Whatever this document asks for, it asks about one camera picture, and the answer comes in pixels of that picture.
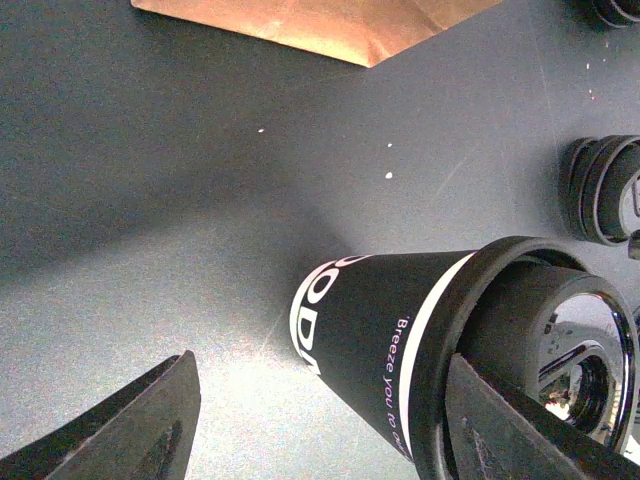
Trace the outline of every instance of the table surface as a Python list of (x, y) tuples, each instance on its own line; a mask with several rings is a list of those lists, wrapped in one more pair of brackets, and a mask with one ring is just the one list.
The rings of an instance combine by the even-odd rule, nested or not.
[(2, 2), (0, 455), (190, 349), (189, 478), (414, 479), (290, 345), (310, 269), (548, 236), (640, 304), (557, 196), (570, 142), (638, 133), (640, 36), (570, 3), (366, 70), (126, 0)]

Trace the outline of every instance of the brown paper bag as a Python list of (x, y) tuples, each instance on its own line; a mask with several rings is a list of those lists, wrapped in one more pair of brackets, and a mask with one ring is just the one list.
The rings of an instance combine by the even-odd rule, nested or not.
[(372, 67), (502, 0), (132, 0), (134, 7)]

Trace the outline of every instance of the black plastic piece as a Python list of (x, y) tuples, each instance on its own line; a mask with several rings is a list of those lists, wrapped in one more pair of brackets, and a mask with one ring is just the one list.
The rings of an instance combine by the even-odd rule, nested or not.
[(631, 232), (622, 218), (622, 201), (630, 188), (637, 188), (639, 176), (640, 136), (614, 135), (575, 142), (560, 177), (571, 231), (583, 240), (603, 245), (627, 242)]
[(640, 22), (638, 0), (593, 0), (596, 13), (607, 25), (623, 28)]
[[(590, 316), (589, 309), (599, 306), (608, 320), (600, 310)], [(637, 390), (631, 321), (620, 294), (604, 279), (519, 262), (480, 298), (458, 351), (539, 403), (570, 406), (567, 422), (622, 451)], [(572, 369), (583, 381), (569, 396)]]
[(193, 352), (173, 356), (0, 460), (3, 480), (184, 479), (200, 413)]
[(629, 238), (629, 258), (640, 260), (640, 230), (636, 230)]
[(460, 480), (640, 478), (640, 468), (455, 355), (445, 397)]
[(633, 212), (636, 217), (640, 218), (640, 178), (633, 182), (631, 189), (633, 191)]
[[(640, 307), (636, 308), (635, 312), (633, 312), (633, 320), (636, 323), (636, 330), (638, 330), (638, 339), (640, 340)], [(638, 405), (636, 407), (636, 418), (634, 423), (636, 425), (640, 425), (640, 392), (638, 393)], [(636, 428), (634, 431), (634, 437), (640, 440), (640, 435), (636, 436), (638, 433), (638, 429)]]

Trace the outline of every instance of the black plastic object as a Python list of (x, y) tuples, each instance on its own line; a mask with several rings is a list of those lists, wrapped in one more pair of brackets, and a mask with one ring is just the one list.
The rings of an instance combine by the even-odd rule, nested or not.
[(637, 465), (460, 354), (449, 368), (446, 411), (460, 480), (640, 478)]
[(640, 226), (640, 136), (584, 138), (569, 149), (560, 189), (579, 238), (621, 245)]
[(489, 286), (458, 348), (620, 452), (635, 417), (634, 325), (624, 300), (604, 279), (518, 263)]
[(640, 230), (636, 230), (629, 238), (629, 258), (640, 260)]
[[(477, 252), (332, 261), (295, 295), (293, 344), (311, 371), (415, 463), (421, 478), (455, 477), (444, 411), (449, 362), (476, 304), (516, 261), (585, 272), (556, 243), (526, 237)], [(527, 295), (518, 302), (527, 304)]]
[[(633, 319), (636, 323), (636, 329), (638, 330), (638, 339), (640, 340), (640, 307), (636, 308), (635, 312), (633, 312)], [(638, 392), (638, 406), (636, 407), (636, 419), (635, 424), (640, 425), (640, 392)], [(633, 432), (634, 437), (637, 440), (640, 440), (640, 428), (636, 427)]]
[(0, 460), (0, 478), (184, 479), (199, 412), (198, 371), (187, 351)]
[(602, 21), (611, 27), (623, 28), (640, 22), (638, 0), (593, 0), (593, 6)]

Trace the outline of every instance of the white stripe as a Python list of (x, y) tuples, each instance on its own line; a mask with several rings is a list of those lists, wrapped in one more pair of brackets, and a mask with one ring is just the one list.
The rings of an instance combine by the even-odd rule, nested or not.
[(319, 266), (313, 272), (309, 274), (307, 278), (300, 284), (298, 287), (298, 291), (293, 297), (293, 303), (291, 304), (291, 312), (289, 313), (289, 331), (291, 332), (291, 341), (293, 342), (293, 346), (300, 355), (300, 344), (298, 343), (298, 314), (300, 313), (300, 306), (302, 305), (302, 299), (304, 298), (305, 293), (316, 279), (318, 275), (320, 275), (325, 268), (329, 265), (335, 263), (335, 260), (325, 263), (324, 265)]
[(404, 354), (402, 355), (402, 364), (400, 365), (400, 385), (398, 388), (399, 395), (399, 407), (400, 407), (400, 423), (402, 424), (402, 434), (404, 435), (404, 442), (409, 449), (409, 454), (413, 458), (413, 451), (411, 450), (411, 440), (409, 438), (409, 392), (411, 390), (411, 376), (413, 375), (413, 366), (416, 362), (416, 355), (418, 354), (418, 348), (420, 347), (420, 341), (424, 334), (427, 323), (431, 318), (433, 310), (438, 304), (438, 300), (444, 293), (445, 289), (453, 278), (456, 276), (462, 266), (473, 257), (475, 253), (471, 253), (459, 260), (452, 267), (447, 270), (442, 277), (433, 286), (429, 295), (425, 299), (424, 303), (416, 315), (416, 319), (411, 326), (409, 332), (409, 338), (407, 338), (407, 344), (404, 347)]

